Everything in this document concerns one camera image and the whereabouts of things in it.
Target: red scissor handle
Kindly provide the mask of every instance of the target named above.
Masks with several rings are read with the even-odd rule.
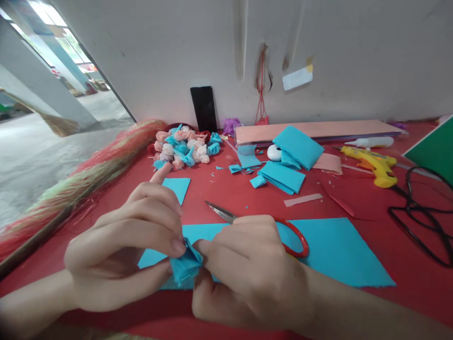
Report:
[[[289,229],[291,229],[294,234],[297,235],[297,237],[299,238],[299,240],[301,241],[302,243],[302,246],[303,246],[303,251],[301,251],[300,253],[292,250],[290,247],[288,247],[286,244],[283,244],[283,246],[285,247],[285,251],[289,254],[289,255],[292,255],[294,256],[295,258],[304,258],[304,257],[307,257],[309,252],[310,252],[310,248],[308,247],[308,243],[307,243],[307,240],[305,239],[305,237],[302,235],[302,233],[299,231],[299,229],[297,229],[294,224],[292,224],[290,221],[288,220],[285,220],[285,219],[282,219],[280,217],[276,217],[276,216],[272,216],[275,220],[275,222],[280,222],[282,224],[284,224],[285,226],[287,226]]]

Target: scissor blade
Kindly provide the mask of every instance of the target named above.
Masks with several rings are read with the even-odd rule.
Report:
[[[229,224],[233,224],[233,221],[236,219],[237,216],[234,216],[228,210],[220,208],[218,205],[215,205],[211,202],[205,201],[207,205],[211,207],[221,218],[227,221]]]

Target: red string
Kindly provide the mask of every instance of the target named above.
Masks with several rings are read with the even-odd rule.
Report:
[[[264,50],[261,51],[261,86],[258,85],[258,79],[256,80],[256,87],[260,93],[260,101],[258,102],[258,109],[256,110],[255,116],[255,125],[269,124],[269,117],[264,108]]]

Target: red table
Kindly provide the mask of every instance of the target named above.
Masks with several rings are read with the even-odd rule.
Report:
[[[409,137],[399,138],[394,146],[380,152],[401,160],[401,153],[432,128],[430,123],[412,123],[409,125]],[[334,185],[347,178],[360,177],[360,172],[344,169],[343,176],[334,178],[320,170],[304,171],[307,177],[300,195],[321,193],[324,199],[286,208],[283,201],[298,196],[289,196],[272,185],[254,189],[249,180],[256,176],[256,172],[252,175],[242,173],[232,175],[229,170],[216,170],[216,166],[228,166],[225,160],[227,154],[234,155],[232,150],[224,146],[221,153],[212,158],[213,161],[210,164],[196,164],[191,169],[172,172],[169,175],[169,177],[192,179],[183,204],[183,224],[224,222],[205,204],[205,200],[219,204],[238,216],[267,213],[282,216],[288,220],[348,217],[397,284],[396,287],[391,288],[364,288],[364,290],[453,327],[451,312],[453,270],[441,267],[422,253],[386,214],[385,208],[390,203],[403,206],[404,201],[394,192],[374,187],[372,179],[362,181],[362,183],[371,183],[369,185],[365,183],[360,187],[348,188],[350,191],[348,199],[355,204],[356,208],[361,206],[366,210],[370,206],[375,206],[378,211],[373,214],[377,217],[374,216],[371,220],[355,219],[326,194],[323,185],[326,184],[325,176],[331,176],[332,185]],[[352,159],[345,160],[344,157],[342,162],[349,165],[358,163]],[[148,158],[141,159],[133,166],[127,177],[122,178],[108,190],[95,209],[81,221],[75,218],[75,221],[67,223],[63,230],[0,283],[0,295],[3,296],[63,269],[63,254],[70,239],[91,227],[104,213],[118,208],[140,182],[148,181],[153,174],[151,164],[152,161]],[[394,172],[402,186],[405,170],[395,168]],[[445,185],[417,174],[414,174],[414,181],[417,182],[414,196],[421,204],[452,209],[453,195],[446,190]],[[448,233],[453,233],[451,216],[441,216],[439,220],[444,226],[448,226],[446,230]],[[435,234],[416,227],[414,229],[421,233],[430,245],[441,249]],[[190,291],[160,291],[114,312],[88,313],[76,310],[64,315],[60,321],[158,339],[188,337],[246,339],[257,336],[256,332],[235,330],[196,320],[191,312],[191,298]],[[259,336],[262,339],[290,339],[295,335],[290,332],[268,332],[260,333]]]

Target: white glue bottle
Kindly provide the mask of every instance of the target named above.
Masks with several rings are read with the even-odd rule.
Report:
[[[389,147],[394,140],[391,137],[370,137],[358,138],[353,142],[346,142],[346,145],[354,145],[356,147]]]

